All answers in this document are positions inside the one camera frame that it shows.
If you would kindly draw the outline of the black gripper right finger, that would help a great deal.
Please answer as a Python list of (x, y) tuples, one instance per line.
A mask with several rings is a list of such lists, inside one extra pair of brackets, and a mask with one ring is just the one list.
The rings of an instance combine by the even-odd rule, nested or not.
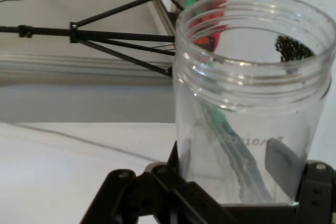
[(281, 141), (266, 144), (265, 168), (296, 206), (273, 207), (280, 223), (332, 223), (335, 170), (321, 161), (298, 156)]

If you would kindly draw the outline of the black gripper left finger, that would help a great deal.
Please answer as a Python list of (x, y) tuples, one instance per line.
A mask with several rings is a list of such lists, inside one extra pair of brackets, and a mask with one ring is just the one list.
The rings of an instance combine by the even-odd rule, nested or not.
[(138, 223), (153, 216), (157, 223), (236, 223), (197, 183), (186, 182), (179, 170), (177, 146), (168, 161), (151, 164), (140, 176), (129, 169), (111, 171), (81, 223)]

